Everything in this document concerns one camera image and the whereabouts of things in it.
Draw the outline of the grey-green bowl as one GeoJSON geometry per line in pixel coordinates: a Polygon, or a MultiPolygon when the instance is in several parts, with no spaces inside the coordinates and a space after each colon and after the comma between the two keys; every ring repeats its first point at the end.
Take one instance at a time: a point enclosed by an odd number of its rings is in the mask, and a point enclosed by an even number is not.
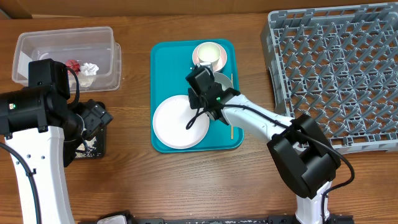
{"type": "Polygon", "coordinates": [[[228,88],[233,88],[233,82],[226,75],[219,72],[214,72],[213,75],[215,78],[215,82],[221,85],[223,91],[227,90],[228,88]]]}

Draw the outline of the white tissue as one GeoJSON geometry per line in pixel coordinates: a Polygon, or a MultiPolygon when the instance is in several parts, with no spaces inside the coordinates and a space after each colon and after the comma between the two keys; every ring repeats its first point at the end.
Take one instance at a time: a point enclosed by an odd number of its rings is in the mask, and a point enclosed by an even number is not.
{"type": "Polygon", "coordinates": [[[77,75],[81,87],[88,88],[96,80],[99,67],[93,63],[84,63],[80,65],[80,72],[77,75]]]}

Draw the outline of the red snack wrapper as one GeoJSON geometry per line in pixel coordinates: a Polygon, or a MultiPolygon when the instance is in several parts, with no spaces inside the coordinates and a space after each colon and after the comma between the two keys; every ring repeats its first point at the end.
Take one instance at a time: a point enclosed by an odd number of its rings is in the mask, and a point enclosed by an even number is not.
{"type": "Polygon", "coordinates": [[[79,64],[79,62],[77,60],[72,60],[72,59],[67,60],[65,62],[65,65],[67,67],[71,68],[77,75],[79,74],[79,72],[80,72],[80,64],[79,64]]]}

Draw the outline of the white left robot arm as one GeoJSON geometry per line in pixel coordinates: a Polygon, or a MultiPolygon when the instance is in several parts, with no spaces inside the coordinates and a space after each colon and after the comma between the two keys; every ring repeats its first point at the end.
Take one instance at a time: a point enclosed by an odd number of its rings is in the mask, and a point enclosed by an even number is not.
{"type": "Polygon", "coordinates": [[[113,120],[102,102],[70,99],[74,71],[52,59],[29,63],[29,84],[1,94],[1,148],[12,158],[24,223],[74,223],[65,168],[81,144],[113,120]]]}

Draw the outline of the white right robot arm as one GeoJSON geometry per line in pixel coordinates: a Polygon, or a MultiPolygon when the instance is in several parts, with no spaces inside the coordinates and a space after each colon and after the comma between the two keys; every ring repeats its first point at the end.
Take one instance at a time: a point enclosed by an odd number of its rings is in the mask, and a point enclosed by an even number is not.
{"type": "Polygon", "coordinates": [[[326,138],[317,122],[303,114],[291,118],[249,101],[234,88],[222,89],[210,63],[198,63],[187,75],[188,100],[196,115],[241,128],[267,144],[286,186],[296,195],[290,223],[353,223],[352,216],[330,214],[328,194],[354,180],[353,166],[326,138]]]}

